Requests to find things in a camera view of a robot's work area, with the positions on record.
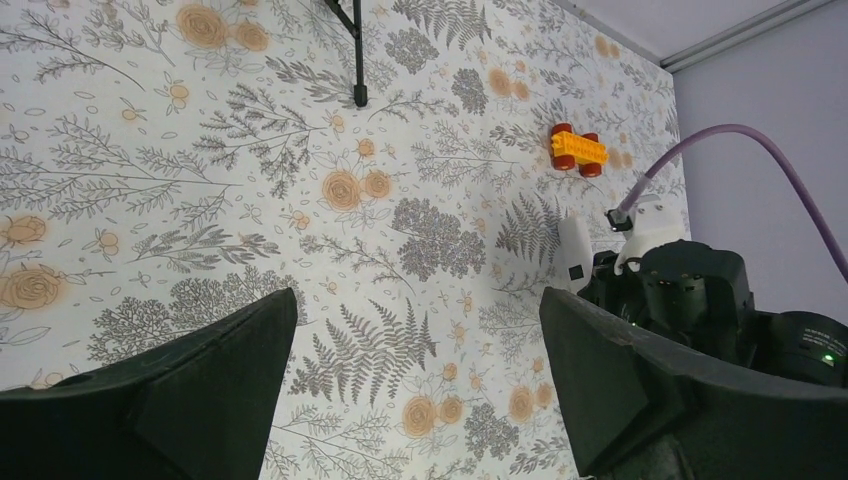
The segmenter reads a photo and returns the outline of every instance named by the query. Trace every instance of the leaf print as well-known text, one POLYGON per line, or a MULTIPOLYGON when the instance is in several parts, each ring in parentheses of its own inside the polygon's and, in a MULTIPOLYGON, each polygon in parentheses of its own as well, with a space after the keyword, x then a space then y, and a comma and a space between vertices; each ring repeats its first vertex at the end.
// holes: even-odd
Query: leaf print
POLYGON ((490 307, 481 307, 480 329, 498 337, 507 363, 516 361, 525 345, 542 341, 536 309, 514 300, 497 300, 490 307))
POLYGON ((504 160, 495 142, 477 138, 465 140, 445 120, 438 120, 433 131, 438 136, 435 150, 424 142, 412 145, 421 180, 439 182, 447 188, 469 180, 490 183, 498 193, 504 193, 512 185, 515 180, 512 167, 517 162, 504 160), (507 169, 496 172, 496 165, 506 165, 507 169))
POLYGON ((559 202, 551 205, 536 194, 539 203, 518 194, 519 201, 512 202, 512 211, 506 211, 506 222, 501 224, 495 246, 506 249, 525 260, 538 258, 539 266, 551 263, 560 245, 558 226, 562 220, 559 202))
POLYGON ((433 48, 430 39, 414 28, 389 33, 386 54, 413 75, 420 72, 428 60, 439 57, 439 51, 433 48))
POLYGON ((492 458, 503 460, 518 446, 518 427, 505 417, 495 417, 490 403, 474 405, 465 419, 465 446, 477 460, 483 459, 486 450, 492 458))
POLYGON ((59 33, 57 30, 57 19, 33 13, 31 10, 23 10, 21 19, 24 21, 24 24, 17 28, 0 27, 0 36, 5 37, 0 38, 0 48, 6 49, 9 53, 61 50, 70 57, 50 57, 50 60, 46 63, 39 62, 38 73, 36 73, 35 79, 40 83, 46 82, 48 77, 58 79, 66 71, 72 72, 79 69, 83 73, 93 74, 98 70, 108 68, 144 90, 144 87, 140 83, 123 71, 80 51, 77 48, 80 38, 75 36, 70 29, 68 29, 67 34, 64 36, 59 33))
POLYGON ((359 237, 354 237, 353 241, 353 248, 345 248, 338 239, 328 235, 324 235, 320 240, 314 235, 307 235, 300 239, 300 248, 307 255, 330 250, 333 253, 331 257, 333 262, 342 263, 350 260, 351 270, 354 273, 366 267, 380 270, 371 283, 376 285, 382 282, 403 282, 415 294, 412 285, 395 270, 395 262, 389 259, 389 252, 382 247, 369 252, 367 245, 359 237))
POLYGON ((124 297, 115 309, 106 309, 94 325, 89 360, 103 365, 115 363, 175 340, 186 333, 220 320, 234 311, 280 289, 291 287, 298 304, 298 325, 307 323, 305 298, 291 276, 273 270, 263 273, 245 267, 243 274, 230 273, 219 282, 190 278, 171 289, 170 307, 158 300, 124 297))
POLYGON ((271 195, 285 198, 295 176, 311 159, 310 135, 319 127, 306 123, 303 115, 285 105, 277 105, 262 87, 243 83, 229 91, 230 113, 216 110, 201 126, 226 135, 201 135, 196 151, 210 153, 213 165, 227 170, 236 167, 240 154, 259 158, 260 170, 274 188, 271 195))
MULTIPOLYGON (((295 408, 290 422, 274 424, 272 428, 275 429, 272 436, 275 432, 285 432, 300 439, 299 450, 304 452, 306 466, 322 480, 398 480, 411 460, 402 449, 386 448, 385 435, 392 427, 389 415, 381 410, 365 413, 359 421, 345 423, 337 413, 303 405, 295 408)), ((269 448, 272 452, 282 452, 278 445, 274 442, 269 448)), ((273 453, 272 460, 274 464, 280 461, 273 453)), ((290 472, 299 470, 291 465, 283 468, 290 472)))
POLYGON ((180 177, 190 171, 186 167, 163 169, 156 162, 169 157, 153 149, 140 148, 132 158, 120 145, 113 143, 112 135, 89 119, 64 116, 51 128, 52 137, 61 142, 50 147, 55 167, 35 162, 30 154, 23 157, 15 149, 6 149, 0 156, 0 206, 42 211, 49 208, 50 218, 70 223, 82 216, 93 217, 112 205, 122 205, 126 211, 139 215, 162 209, 182 198, 182 188, 187 185, 207 185, 219 190, 222 202, 205 218, 197 218, 195 225, 214 218, 223 206, 224 192, 231 184, 212 182, 200 175, 180 177), (152 166, 154 175, 143 168, 152 166))
POLYGON ((256 257, 279 255, 279 246, 263 235, 251 233, 238 235, 238 241, 228 240, 233 235, 223 233, 218 225, 203 227, 191 235, 181 230, 171 230, 161 235, 150 235, 136 243, 132 250, 138 256, 130 263, 151 258, 167 259, 168 269, 179 273, 192 270, 214 270, 221 260, 234 265, 246 265, 256 257))
POLYGON ((444 31, 448 47, 454 39, 459 49, 465 50, 474 37, 481 42, 485 41, 484 36, 492 38, 492 30, 486 23, 486 7, 478 12, 475 0, 398 0, 392 5, 392 10, 415 22, 416 27, 420 28, 423 24, 424 30, 436 40, 444 31))
POLYGON ((425 370, 427 353, 436 356, 427 313, 419 325, 412 303, 407 299, 406 322, 401 322, 393 312, 369 301, 377 310, 379 321, 355 315, 342 305, 346 328, 329 319, 326 322, 332 346, 313 334, 316 358, 304 356, 304 366, 295 370, 290 393, 309 392, 313 397, 323 394, 327 400, 332 400, 335 386, 342 402, 349 393, 351 401, 357 403, 370 380, 369 402, 374 406, 384 384, 388 388, 388 398, 395 398, 401 378, 414 364, 425 370))
POLYGON ((565 436, 555 436, 550 440, 536 439, 530 452, 521 452, 515 456, 509 466, 510 475, 528 474, 538 469, 556 467, 564 452, 570 452, 571 445, 565 436))
POLYGON ((423 100, 422 97, 423 92, 421 90, 412 92, 409 98, 407 98, 403 90, 398 90, 389 95, 389 104, 372 113, 368 117, 368 120, 370 121, 377 115, 387 115, 409 123, 409 117, 407 116, 409 113, 415 113, 420 119, 423 119, 425 114, 428 113, 430 115, 438 115, 445 112, 452 117, 459 115, 459 109, 456 105, 449 103, 443 98, 423 100))
POLYGON ((497 140, 507 147, 517 146, 522 152, 536 152, 540 149, 547 150, 547 135, 538 131, 530 130, 519 124, 512 124, 509 130, 501 125, 489 131, 489 138, 497 140))
POLYGON ((422 282, 437 268, 462 278, 469 269, 479 274, 486 263, 480 236, 460 230, 459 218, 440 213, 430 200, 402 199, 395 208, 392 229, 409 235, 398 254, 403 270, 418 275, 422 282))
POLYGON ((489 97, 486 96, 480 73, 470 68, 460 68, 453 76, 451 92, 462 100, 462 108, 468 113, 483 115, 489 97))
POLYGON ((82 33, 88 37, 86 41, 92 47, 103 45, 116 52, 121 52, 124 47, 140 48, 161 55, 169 65, 176 66, 162 50, 162 35, 168 29, 168 22, 156 23, 150 18, 150 8, 142 0, 133 6, 127 1, 95 5, 99 8, 90 10, 91 15, 85 17, 88 25, 82 28, 82 33), (127 32, 124 19, 118 16, 119 8, 141 26, 144 34, 136 30, 127 32))

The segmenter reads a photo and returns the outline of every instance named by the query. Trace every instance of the orange flower print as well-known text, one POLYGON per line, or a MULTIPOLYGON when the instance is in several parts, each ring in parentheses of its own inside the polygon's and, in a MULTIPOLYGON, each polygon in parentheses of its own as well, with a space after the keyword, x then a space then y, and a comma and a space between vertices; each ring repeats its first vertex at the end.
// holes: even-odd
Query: orange flower print
POLYGON ((410 437, 425 437, 436 423, 436 406, 425 396, 413 397, 403 408, 403 429, 410 437))
POLYGON ((541 408, 548 408, 553 398, 554 389, 549 383, 544 382, 536 389, 536 405, 541 408))
POLYGON ((359 182, 350 172, 333 172, 324 179, 324 198, 334 210, 347 212, 359 206, 359 182))
POLYGON ((100 243, 100 248, 103 249, 103 254, 113 257, 118 254, 118 236, 114 233, 103 230, 100 232, 100 237, 97 239, 100 243))
POLYGON ((50 305, 59 295, 61 281, 44 270, 19 270, 0 277, 0 304, 35 310, 50 305))
POLYGON ((521 100, 522 102, 526 102, 530 100, 530 89, 527 87, 527 84, 524 82, 515 82, 512 84, 512 93, 515 94, 515 97, 521 100))
POLYGON ((294 222, 297 222, 295 224, 295 228, 297 228, 300 231, 306 230, 306 227, 309 226, 309 222, 310 222, 309 217, 307 217, 300 210, 295 210, 294 212, 292 212, 292 220, 294 222))
POLYGON ((37 242, 47 231, 47 224, 44 223, 44 220, 32 215, 14 220, 10 217, 6 218, 9 220, 9 226, 0 231, 0 237, 4 237, 6 242, 12 246, 37 242))
POLYGON ((500 68, 489 70, 489 86, 496 95, 508 97, 512 93, 512 82, 509 75, 500 68))
POLYGON ((239 26, 236 27, 236 32, 233 37, 239 45, 251 52, 261 52, 265 50, 268 48, 268 42, 271 40, 268 36, 268 32, 262 28, 262 25, 250 22, 239 24, 239 26))
POLYGON ((439 405, 439 419, 447 425, 453 425, 462 418, 462 400, 449 396, 439 405))
POLYGON ((227 24, 221 14, 203 5, 181 8, 177 27, 187 42, 200 48, 217 49, 227 40, 227 24))
POLYGON ((369 172, 362 180, 362 190, 372 198, 387 196, 391 188, 392 179, 380 170, 369 172))
POLYGON ((607 39, 603 37, 603 35, 598 35, 595 37, 595 50, 598 51, 598 55, 606 58, 609 57, 609 44, 607 43, 607 39))
POLYGON ((361 158, 371 158, 374 156, 374 142, 370 138, 363 138, 359 141, 356 151, 361 158))
POLYGON ((457 366, 455 363, 451 362, 445 365, 444 370, 442 371, 442 378, 445 380, 452 382, 456 380, 457 366))
POLYGON ((474 389, 474 391, 479 392, 483 389, 482 377, 472 372, 469 378, 471 378, 471 388, 474 389))
POLYGON ((515 423, 526 423, 531 416, 533 416, 533 394, 527 387, 516 387, 509 396, 509 417, 515 423))

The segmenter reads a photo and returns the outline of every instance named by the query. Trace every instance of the toy car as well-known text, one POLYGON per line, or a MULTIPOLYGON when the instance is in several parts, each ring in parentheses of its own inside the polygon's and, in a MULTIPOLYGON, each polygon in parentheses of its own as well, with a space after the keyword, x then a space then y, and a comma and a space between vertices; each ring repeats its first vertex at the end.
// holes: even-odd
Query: toy car
POLYGON ((579 165, 580 175, 586 178, 599 176, 609 158, 597 133, 575 135, 570 123, 559 123, 551 129, 551 151, 555 169, 571 170, 579 165))

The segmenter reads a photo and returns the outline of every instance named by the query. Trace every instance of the purple cable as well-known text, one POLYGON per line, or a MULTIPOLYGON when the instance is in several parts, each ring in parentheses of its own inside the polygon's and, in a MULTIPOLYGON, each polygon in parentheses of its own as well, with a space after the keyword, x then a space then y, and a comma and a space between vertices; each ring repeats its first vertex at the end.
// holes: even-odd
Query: purple cable
POLYGON ((636 182, 636 185, 633 186, 633 189, 630 190, 630 193, 624 197, 624 200, 621 201, 621 204, 616 209, 619 214, 627 214, 633 205, 636 203, 636 200, 642 195, 642 192, 651 183, 651 180, 663 168, 668 162, 671 161, 674 157, 679 155, 683 150, 686 150, 690 146, 695 143, 700 142, 701 140, 711 137, 717 133, 741 133, 747 137, 750 137, 756 140, 760 145, 762 145, 768 152, 774 157, 777 164, 780 166, 780 169, 783 170, 783 173, 786 174, 786 177, 789 179, 789 183, 792 184, 792 187, 795 189, 795 192, 798 194, 798 197, 801 199, 801 203, 804 204, 804 207, 807 209, 807 212, 810 214, 810 218, 812 218, 813 223, 816 226, 816 229, 821 234, 822 240, 824 240, 824 244, 827 247, 827 251, 830 252, 830 256, 833 257, 833 261, 836 263, 836 268, 839 269, 839 273, 842 274, 842 277, 848 282, 848 261, 845 260, 845 255, 842 253, 842 249, 839 248, 839 243, 836 241, 836 238, 833 236, 833 232, 830 231, 830 228, 827 226, 827 222, 825 222, 824 217, 819 211, 818 207, 816 207, 816 203, 813 201, 813 198, 810 196, 810 192, 807 191, 807 187, 804 186, 804 183, 801 181, 801 178, 798 177, 798 173, 795 172, 795 169, 792 168, 792 165, 789 163, 789 159, 786 158, 786 155, 780 151, 780 149, 772 142, 764 133, 756 130, 754 128, 748 127, 746 125, 739 124, 725 124, 725 125, 716 125, 714 127, 709 127, 701 130, 700 132, 693 133, 677 145, 671 148, 665 155, 660 157, 659 160, 654 163, 651 168, 648 169, 647 172, 636 182))

